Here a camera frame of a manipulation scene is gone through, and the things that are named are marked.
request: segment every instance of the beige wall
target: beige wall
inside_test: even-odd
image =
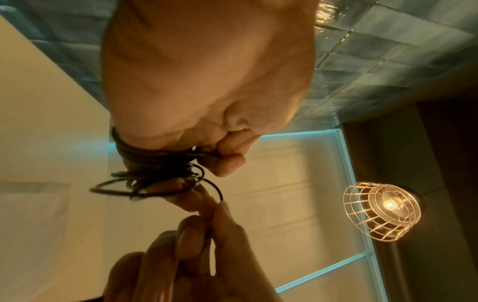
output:
[[[57,284],[38,301],[91,298],[99,282],[109,113],[0,17],[0,181],[72,185]]]
[[[342,194],[348,183],[339,154],[334,132],[265,137],[248,153],[246,166],[233,175],[218,179],[207,173],[222,190],[235,220],[248,232],[275,287],[364,250],[359,231],[344,213]],[[109,171],[121,170],[124,166],[112,145]],[[119,257],[145,250],[159,233],[176,229],[186,216],[162,199],[130,202],[108,197],[104,274]],[[284,298],[321,301],[320,297],[330,294],[324,301],[374,301],[368,266],[350,267],[343,268],[345,273],[323,276],[327,281],[298,286]],[[352,282],[354,274],[359,274],[364,286],[344,287],[341,278]],[[313,286],[316,282],[323,286]],[[356,295],[360,299],[349,299]]]

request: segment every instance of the hand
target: hand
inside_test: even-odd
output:
[[[285,126],[314,70],[317,0],[121,0],[104,35],[105,94],[135,147],[218,154],[218,176]]]
[[[216,244],[210,273],[209,225]],[[105,302],[279,302],[257,263],[244,230],[224,202],[213,218],[191,216],[161,234],[146,253],[122,257],[113,267]]]

